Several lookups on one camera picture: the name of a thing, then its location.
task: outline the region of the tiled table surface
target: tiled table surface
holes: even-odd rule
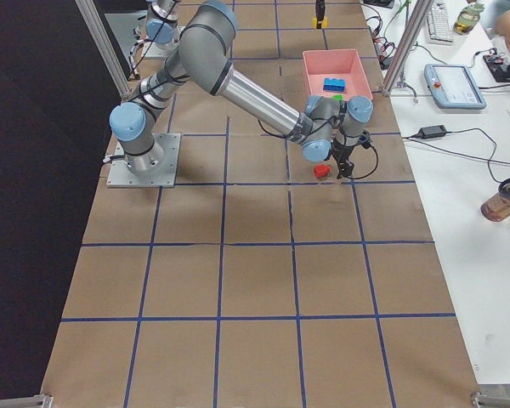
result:
[[[357,48],[360,5],[233,4],[235,67],[302,110],[302,51]],[[188,21],[194,4],[182,3]],[[148,62],[149,72],[157,67]],[[189,83],[173,190],[108,190],[104,168],[42,391],[60,407],[468,407],[476,389],[389,99],[362,182],[317,183],[293,144]],[[356,151],[355,173],[370,151]]]

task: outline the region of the tablet screen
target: tablet screen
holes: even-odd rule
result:
[[[456,104],[479,103],[478,95],[464,68],[460,66],[435,66],[446,99]]]

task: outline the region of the power adapter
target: power adapter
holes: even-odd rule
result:
[[[445,130],[444,125],[426,126],[421,127],[416,134],[412,134],[411,138],[413,139],[443,138],[447,133],[448,131]]]

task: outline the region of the yellow object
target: yellow object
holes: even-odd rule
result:
[[[323,21],[321,21],[321,28],[327,28],[328,27],[328,21],[326,17],[323,18]],[[317,17],[312,17],[312,28],[317,28]]]

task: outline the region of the bottle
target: bottle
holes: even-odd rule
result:
[[[510,178],[499,185],[499,191],[480,208],[490,221],[502,221],[510,215]]]
[[[476,0],[461,10],[453,25],[453,31],[457,34],[468,34],[479,21],[479,15],[484,11],[484,0]]]

